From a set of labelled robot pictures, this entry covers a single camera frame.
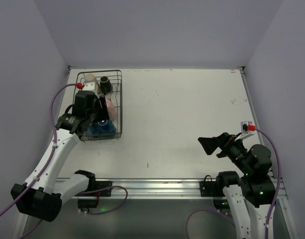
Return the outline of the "pink mug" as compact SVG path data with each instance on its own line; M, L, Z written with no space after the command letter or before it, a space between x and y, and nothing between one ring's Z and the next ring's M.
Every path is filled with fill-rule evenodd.
M108 115L109 115L109 119L111 121L114 121L117 117L117 110L114 106L114 104L112 103L112 101L108 98L106 98L106 105L107 105L107 111L108 111Z

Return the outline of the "dark blue mug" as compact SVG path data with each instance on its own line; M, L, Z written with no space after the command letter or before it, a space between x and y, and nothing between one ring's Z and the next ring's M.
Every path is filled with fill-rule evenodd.
M88 131L92 135L99 135L99 134L111 135L111 134L116 134L117 132L116 127L114 126L113 122L110 119L92 123Z

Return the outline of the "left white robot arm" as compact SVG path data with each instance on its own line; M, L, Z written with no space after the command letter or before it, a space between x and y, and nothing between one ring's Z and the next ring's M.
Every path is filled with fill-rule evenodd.
M51 222L72 197L96 189L95 174L76 171L62 185L56 186L58 175L75 145L92 123L108 120L105 96L80 90L72 105L58 118L54 135L34 171L23 184L11 189L18 210L26 215Z

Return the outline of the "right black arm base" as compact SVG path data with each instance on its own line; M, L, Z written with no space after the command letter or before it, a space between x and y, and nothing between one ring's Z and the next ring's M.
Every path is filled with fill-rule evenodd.
M217 186L217 182L210 175L206 175L199 182L199 190L201 197L211 197L213 206L218 210L228 210L229 204L225 199L222 190Z

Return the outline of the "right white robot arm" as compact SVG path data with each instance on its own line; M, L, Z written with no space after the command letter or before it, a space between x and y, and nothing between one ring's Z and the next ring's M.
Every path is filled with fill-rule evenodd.
M274 238L273 217L280 184L274 184L268 175L272 167L271 151L254 144L246 149L243 140L253 135L222 133L217 137L199 137L198 141L207 155L220 149L218 158L227 157L243 173L235 171L218 173L215 184L218 192L227 199L239 239Z

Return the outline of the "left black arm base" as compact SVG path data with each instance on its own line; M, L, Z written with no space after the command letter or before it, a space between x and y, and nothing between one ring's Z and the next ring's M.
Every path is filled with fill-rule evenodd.
M110 197L112 189L106 189L113 185L112 181L96 181L95 185L90 189L77 194L77 207L80 210L86 210L97 208L101 197Z

